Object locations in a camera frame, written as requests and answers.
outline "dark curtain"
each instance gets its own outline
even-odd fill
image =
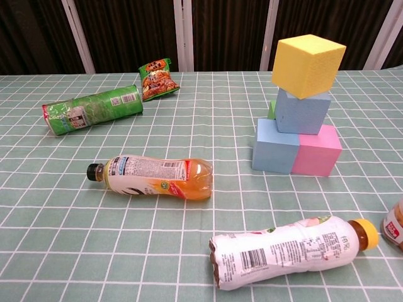
[[[400,29],[400,33],[397,35],[395,43],[390,49],[382,68],[391,68],[400,65],[403,65],[403,27]]]
[[[195,71],[259,70],[269,0],[192,0]]]
[[[173,0],[76,0],[95,70],[138,72],[170,58],[178,70]]]
[[[0,44],[0,74],[84,72],[61,1],[0,0]]]
[[[347,46],[340,70],[360,70],[392,0],[280,0],[268,70],[278,40],[308,33]]]

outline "stacked blocks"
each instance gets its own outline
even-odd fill
[[[275,108],[278,131],[318,134],[329,106],[330,95],[327,92],[316,94],[301,101],[280,88]]]
[[[252,169],[291,173],[299,146],[297,134],[280,133],[274,120],[260,118],[255,133]]]
[[[344,45],[314,35],[278,42],[272,81],[279,87],[259,119],[252,168],[329,176],[342,151],[335,127],[323,125]]]

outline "light blue foam block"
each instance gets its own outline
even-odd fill
[[[330,102],[328,92],[306,99],[297,99],[280,88],[275,107],[278,131],[317,135],[326,117]]]
[[[299,136],[278,132],[275,120],[258,119],[252,169],[282,174],[291,173],[299,145]]]

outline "jar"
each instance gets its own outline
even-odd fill
[[[382,234],[403,251],[403,199],[383,219]]]

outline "yellow bottle cap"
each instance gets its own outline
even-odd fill
[[[366,248],[367,250],[373,249],[374,247],[377,247],[379,243],[379,236],[378,236],[378,230],[375,228],[375,226],[368,220],[366,219],[354,219],[355,222],[359,223],[365,233],[366,236],[368,237],[368,247]]]

